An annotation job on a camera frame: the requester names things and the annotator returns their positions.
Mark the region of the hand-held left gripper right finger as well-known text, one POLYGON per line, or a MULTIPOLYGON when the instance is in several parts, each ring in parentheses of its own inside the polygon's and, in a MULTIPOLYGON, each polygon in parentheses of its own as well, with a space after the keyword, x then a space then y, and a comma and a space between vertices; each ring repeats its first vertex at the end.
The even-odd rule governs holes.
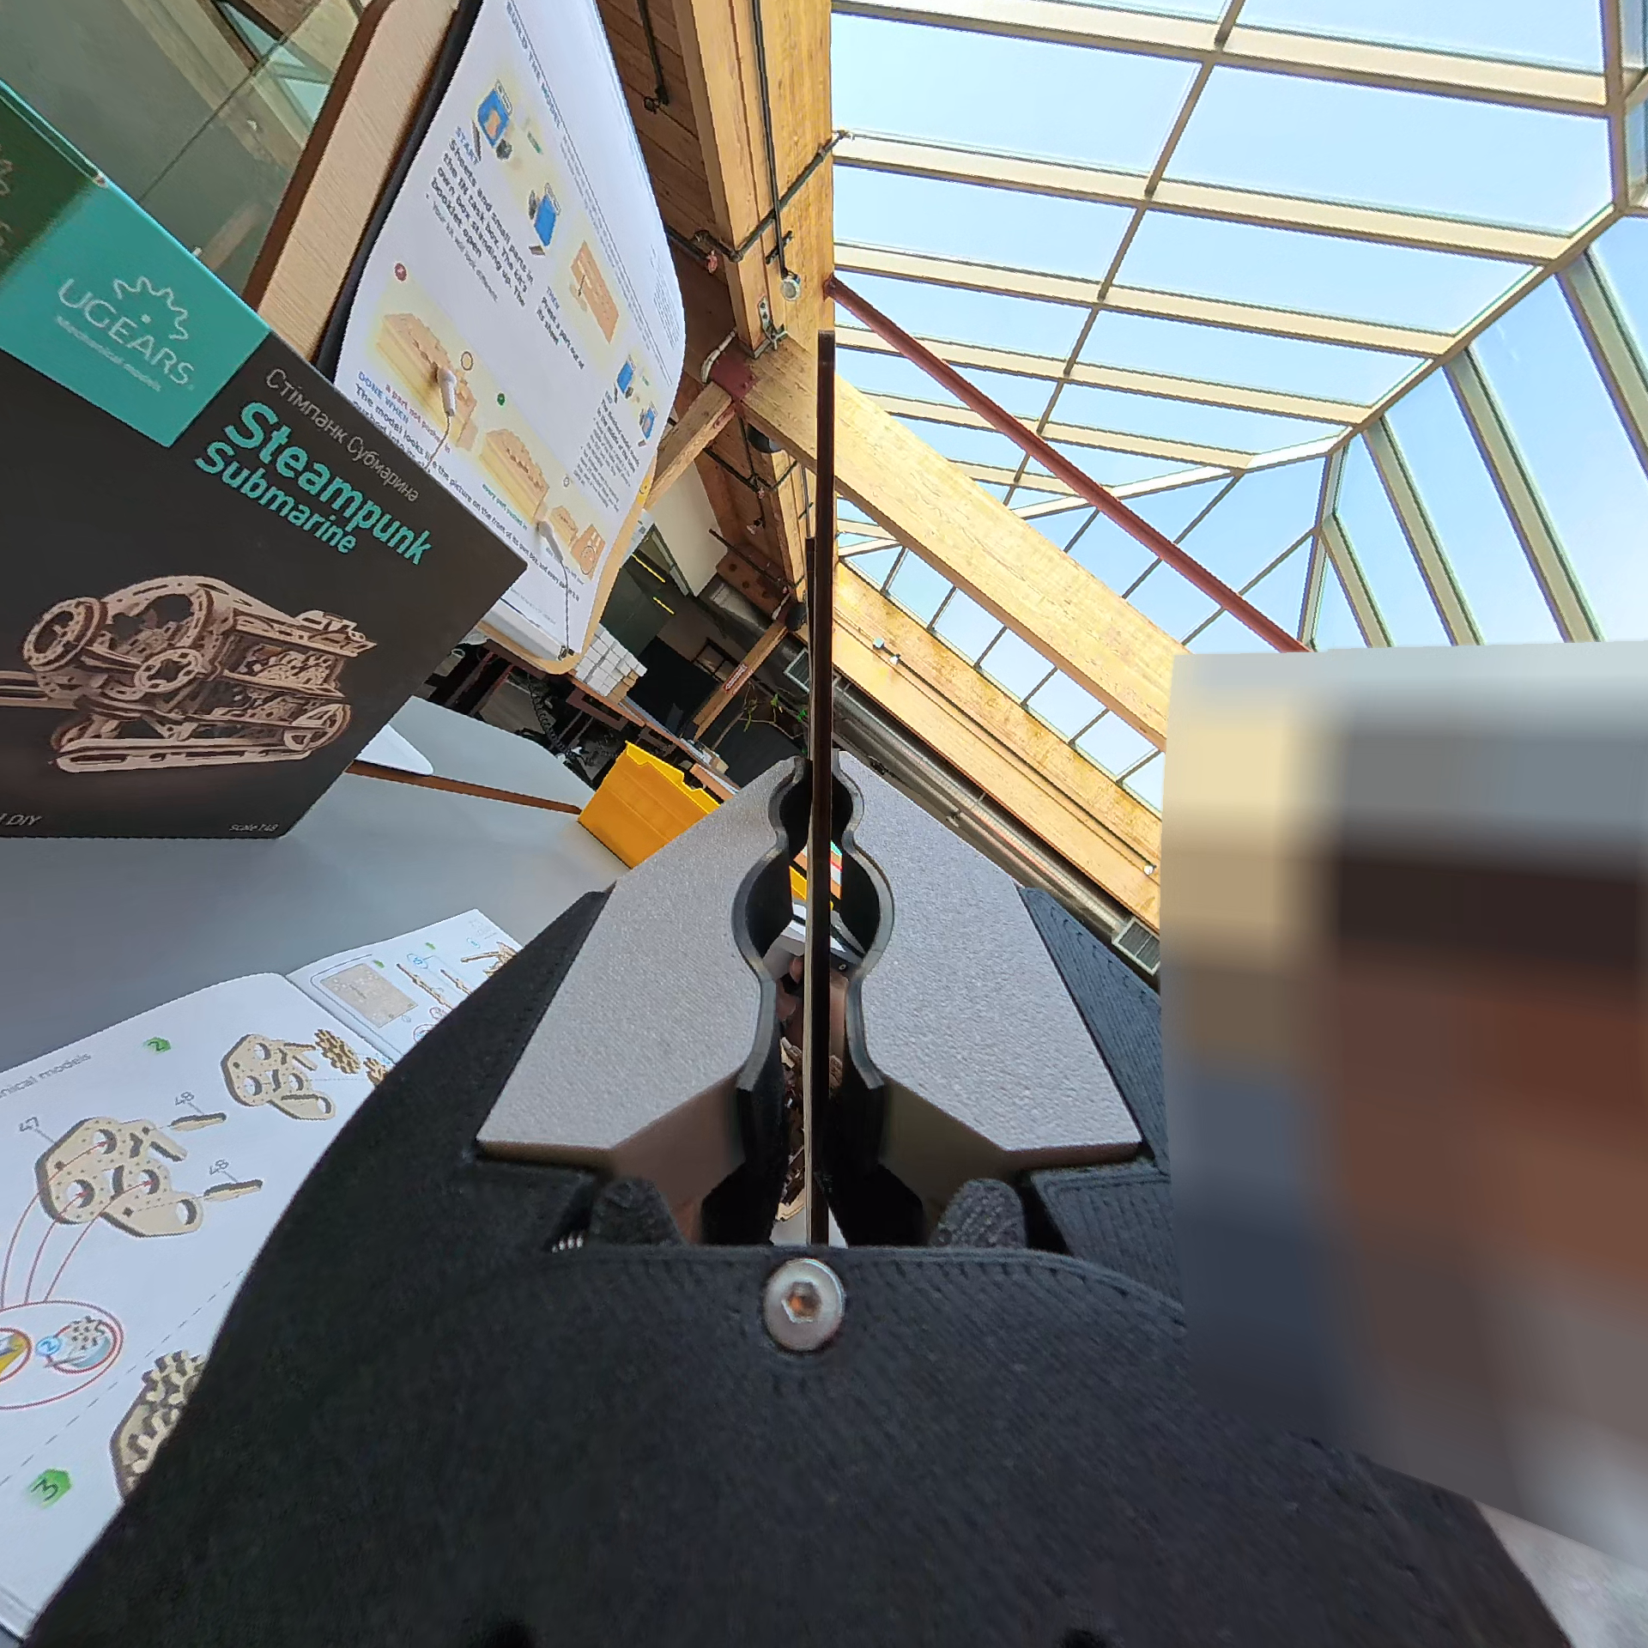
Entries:
POLYGON ((838 1227, 919 1245, 968 1182, 1127 1162, 1143 1148, 1019 886, 854 756, 842 860, 880 929, 854 978, 838 1095, 838 1227))

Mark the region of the yellow plastic bin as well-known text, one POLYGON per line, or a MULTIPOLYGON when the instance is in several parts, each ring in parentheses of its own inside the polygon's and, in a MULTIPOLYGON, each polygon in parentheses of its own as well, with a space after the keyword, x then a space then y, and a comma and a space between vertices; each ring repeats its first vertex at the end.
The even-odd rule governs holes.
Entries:
POLYGON ((715 793, 689 785, 681 770, 625 744, 583 807, 581 825, 627 868, 634 868, 721 805, 715 793))

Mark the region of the thin plywood parts sheet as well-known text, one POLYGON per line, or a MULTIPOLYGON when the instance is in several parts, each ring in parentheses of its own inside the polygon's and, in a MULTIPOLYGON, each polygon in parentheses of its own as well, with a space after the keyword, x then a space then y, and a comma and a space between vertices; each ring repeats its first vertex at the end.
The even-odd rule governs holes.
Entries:
POLYGON ((836 334, 817 334, 817 521, 809 556, 811 819, 807 870, 807 1023, 803 1033, 803 1137, 807 1243, 831 1241, 823 1184, 823 1121, 833 1093, 833 833, 835 833, 835 570, 836 570, 836 334))

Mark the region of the adjacent grey desk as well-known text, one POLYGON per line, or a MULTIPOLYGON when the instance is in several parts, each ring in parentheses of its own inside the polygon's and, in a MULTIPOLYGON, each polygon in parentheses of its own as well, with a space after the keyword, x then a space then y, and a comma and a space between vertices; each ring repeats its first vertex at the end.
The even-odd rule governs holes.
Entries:
POLYGON ((430 758, 436 776, 407 776, 356 762, 348 776, 572 815, 579 815, 593 797, 556 756, 479 719, 413 699, 389 725, 430 758))

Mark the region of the model assembly instruction booklet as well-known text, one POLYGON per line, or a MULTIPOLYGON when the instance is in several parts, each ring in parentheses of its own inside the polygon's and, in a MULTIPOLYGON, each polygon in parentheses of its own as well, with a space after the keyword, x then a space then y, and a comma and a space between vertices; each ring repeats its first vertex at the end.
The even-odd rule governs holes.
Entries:
POLYGON ((7 1631, 30 1629, 150 1474, 334 1137, 517 952, 472 911, 5 1072, 7 1631))

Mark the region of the white instruction poster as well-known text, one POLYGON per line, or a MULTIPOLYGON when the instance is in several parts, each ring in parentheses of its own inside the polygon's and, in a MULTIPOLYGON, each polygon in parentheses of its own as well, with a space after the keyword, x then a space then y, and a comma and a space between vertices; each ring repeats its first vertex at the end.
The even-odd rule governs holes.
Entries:
POLYGON ((597 7, 454 26, 336 319, 336 385, 525 558, 489 621, 564 670, 632 546, 685 309, 597 7))

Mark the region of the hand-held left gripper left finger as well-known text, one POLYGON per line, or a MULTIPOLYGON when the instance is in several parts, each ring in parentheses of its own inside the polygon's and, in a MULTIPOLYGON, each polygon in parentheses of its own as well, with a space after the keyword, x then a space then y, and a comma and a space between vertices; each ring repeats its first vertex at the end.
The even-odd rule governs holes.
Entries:
POLYGON ((778 766, 623 878, 479 1143, 640 1178, 703 1209, 711 1245, 766 1245, 789 1164, 778 988, 791 835, 778 766))

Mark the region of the black and teal model kit box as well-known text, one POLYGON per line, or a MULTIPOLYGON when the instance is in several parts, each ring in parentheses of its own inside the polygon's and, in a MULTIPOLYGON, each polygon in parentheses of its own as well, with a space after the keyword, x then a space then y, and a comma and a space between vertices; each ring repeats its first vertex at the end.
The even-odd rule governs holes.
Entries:
POLYGON ((5 838, 295 827, 519 576, 5 89, 5 838))

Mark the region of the wooden display board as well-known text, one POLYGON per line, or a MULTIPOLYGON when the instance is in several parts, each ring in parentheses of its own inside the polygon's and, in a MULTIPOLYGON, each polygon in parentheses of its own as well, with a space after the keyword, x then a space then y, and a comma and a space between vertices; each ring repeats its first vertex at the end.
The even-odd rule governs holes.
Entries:
POLYGON ((244 299, 313 364, 464 12, 460 3, 368 9, 281 197, 244 299))

